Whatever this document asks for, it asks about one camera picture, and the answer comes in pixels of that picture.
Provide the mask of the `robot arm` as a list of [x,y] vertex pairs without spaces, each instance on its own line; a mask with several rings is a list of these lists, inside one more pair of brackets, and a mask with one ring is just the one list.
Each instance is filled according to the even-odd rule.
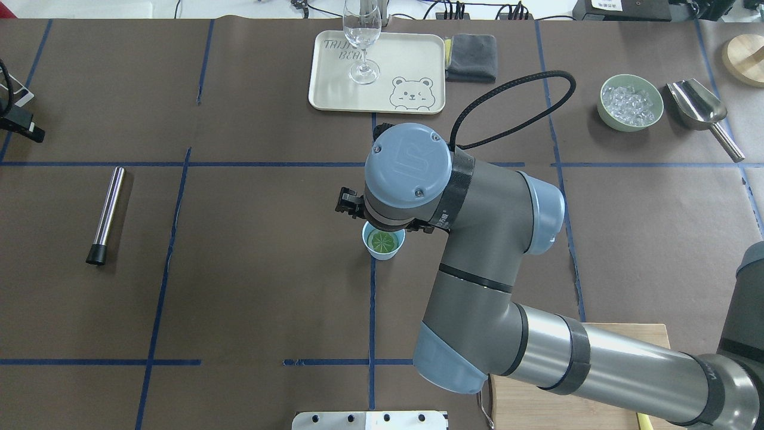
[[554,187],[476,161],[417,124],[381,124],[366,179],[426,172],[423,215],[380,217],[401,233],[441,226],[382,276],[387,316],[425,311],[413,362],[475,394],[486,375],[576,395],[690,429],[762,428],[762,228],[745,171],[698,164],[554,165]]

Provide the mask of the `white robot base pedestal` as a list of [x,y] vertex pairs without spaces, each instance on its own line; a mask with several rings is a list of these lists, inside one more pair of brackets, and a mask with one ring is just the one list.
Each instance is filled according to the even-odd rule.
[[437,410],[304,411],[292,429],[448,429],[448,414]]

